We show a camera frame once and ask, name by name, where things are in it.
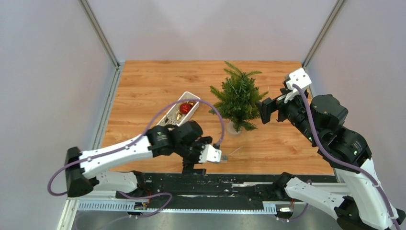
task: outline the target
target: robotic arm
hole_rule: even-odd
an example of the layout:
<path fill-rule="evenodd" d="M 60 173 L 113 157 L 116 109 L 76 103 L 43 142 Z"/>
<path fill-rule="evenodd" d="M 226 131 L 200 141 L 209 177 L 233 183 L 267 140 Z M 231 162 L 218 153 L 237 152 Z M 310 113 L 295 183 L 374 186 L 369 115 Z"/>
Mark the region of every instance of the robotic arm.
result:
<path fill-rule="evenodd" d="M 68 196 L 83 196 L 93 190 L 132 193 L 142 187 L 140 172 L 108 170 L 131 161 L 169 156 L 173 152 L 183 157 L 182 173 L 205 174 L 205 169 L 193 169 L 194 164 L 207 161 L 219 163 L 221 150 L 218 146 L 211 145 L 211 137 L 202 137 L 202 134 L 202 128 L 196 122 L 190 121 L 182 126 L 155 126 L 143 136 L 138 135 L 102 149 L 80 151 L 77 147 L 70 148 L 65 165 L 77 160 L 86 160 L 65 170 Z M 101 153 L 105 156 L 92 158 Z"/>
<path fill-rule="evenodd" d="M 271 120 L 271 114 L 278 111 L 278 122 L 289 120 L 311 143 L 313 147 L 322 145 L 332 156 L 324 154 L 319 146 L 318 153 L 335 169 L 339 179 L 347 184 L 351 196 L 339 196 L 324 192 L 304 183 L 298 178 L 283 173 L 274 182 L 275 192 L 280 196 L 299 199 L 326 212 L 344 230 L 389 230 L 393 219 L 401 224 L 405 212 L 395 209 L 391 204 L 393 215 L 390 215 L 382 194 L 377 187 L 380 182 L 376 175 L 371 150 L 363 136 L 343 126 L 348 110 L 340 105 L 331 94 L 313 98 L 310 112 L 313 117 L 314 130 L 307 115 L 303 97 L 300 95 L 311 84 L 309 76 L 300 68 L 283 82 L 282 95 L 257 102 L 262 122 Z M 317 144 L 313 133 L 317 134 Z M 366 171 L 370 177 L 355 170 Z"/>

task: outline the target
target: wooden table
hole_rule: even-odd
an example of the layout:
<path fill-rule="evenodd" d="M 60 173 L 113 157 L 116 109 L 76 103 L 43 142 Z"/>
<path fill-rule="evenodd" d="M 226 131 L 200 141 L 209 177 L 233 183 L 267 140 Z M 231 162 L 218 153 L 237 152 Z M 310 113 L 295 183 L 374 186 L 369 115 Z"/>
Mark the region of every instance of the wooden table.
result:
<path fill-rule="evenodd" d="M 280 95 L 284 76 L 301 66 L 296 61 L 233 61 L 242 71 L 262 71 L 256 75 L 260 92 L 269 91 L 267 97 Z M 120 79 L 112 112 L 106 128 L 103 146 L 109 146 L 140 134 L 150 119 L 161 108 L 176 101 L 185 91 L 214 104 L 217 99 L 209 86 L 221 88 L 227 74 L 223 61 L 128 61 Z M 208 113 L 209 107 L 201 104 L 193 115 L 204 134 L 214 141 L 220 138 L 218 117 Z M 164 114 L 159 116 L 156 124 Z M 316 148 L 289 122 L 272 121 L 259 129 L 243 131 L 238 137 L 226 137 L 221 145 L 227 162 L 205 163 L 195 168 L 206 168 L 207 173 L 282 173 L 333 174 L 329 164 L 319 156 Z M 176 172 L 182 170 L 182 158 L 173 153 L 153 159 L 130 162 L 114 171 L 138 170 L 142 172 Z"/>

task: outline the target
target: gray floor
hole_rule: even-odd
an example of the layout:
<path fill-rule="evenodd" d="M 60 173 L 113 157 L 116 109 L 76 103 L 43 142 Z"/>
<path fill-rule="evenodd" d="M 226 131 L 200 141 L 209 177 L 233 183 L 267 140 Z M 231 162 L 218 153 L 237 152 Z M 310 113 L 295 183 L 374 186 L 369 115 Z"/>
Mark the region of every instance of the gray floor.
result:
<path fill-rule="evenodd" d="M 295 215 L 303 210 L 295 205 Z M 73 230 L 341 230 L 335 220 L 310 207 L 302 219 L 285 223 L 270 215 L 159 213 L 148 218 L 124 218 L 121 212 L 78 212 Z"/>

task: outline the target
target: white tray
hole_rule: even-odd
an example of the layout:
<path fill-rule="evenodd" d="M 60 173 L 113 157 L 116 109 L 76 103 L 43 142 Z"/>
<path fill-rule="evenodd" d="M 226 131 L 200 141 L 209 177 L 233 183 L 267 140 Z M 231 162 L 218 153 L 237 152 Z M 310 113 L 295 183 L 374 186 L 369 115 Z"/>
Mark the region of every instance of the white tray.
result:
<path fill-rule="evenodd" d="M 178 99 L 178 100 L 182 100 L 182 99 L 200 99 L 200 97 L 194 95 L 191 92 L 184 92 L 182 94 L 182 96 Z M 176 104 L 174 106 L 172 106 L 172 108 L 164 115 L 164 117 L 157 123 L 157 126 L 165 126 L 165 125 L 176 125 L 176 126 L 181 126 L 183 125 L 185 122 L 189 121 L 190 118 L 192 117 L 192 115 L 194 114 L 194 112 L 196 111 L 196 109 L 199 107 L 200 102 L 196 102 L 196 104 L 192 107 L 192 109 L 188 112 L 188 114 L 183 115 L 182 119 L 177 121 L 176 120 L 176 115 L 178 113 L 179 110 L 179 104 Z"/>

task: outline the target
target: worn black surface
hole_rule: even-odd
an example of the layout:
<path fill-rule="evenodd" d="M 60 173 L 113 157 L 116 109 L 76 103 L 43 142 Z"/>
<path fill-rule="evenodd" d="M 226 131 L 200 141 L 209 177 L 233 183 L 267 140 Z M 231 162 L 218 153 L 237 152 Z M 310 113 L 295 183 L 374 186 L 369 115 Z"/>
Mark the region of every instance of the worn black surface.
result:
<path fill-rule="evenodd" d="M 166 208 L 185 209 L 263 209 L 262 201 L 281 200 L 272 191 L 271 184 L 257 184 L 250 187 L 232 187 L 244 182 L 273 182 L 279 175 L 208 174 L 184 175 L 180 173 L 144 173 L 147 189 L 152 194 L 172 193 L 173 199 Z M 302 181 L 314 183 L 336 183 L 335 176 L 297 175 Z M 159 208 L 167 196 L 153 198 L 149 207 Z"/>

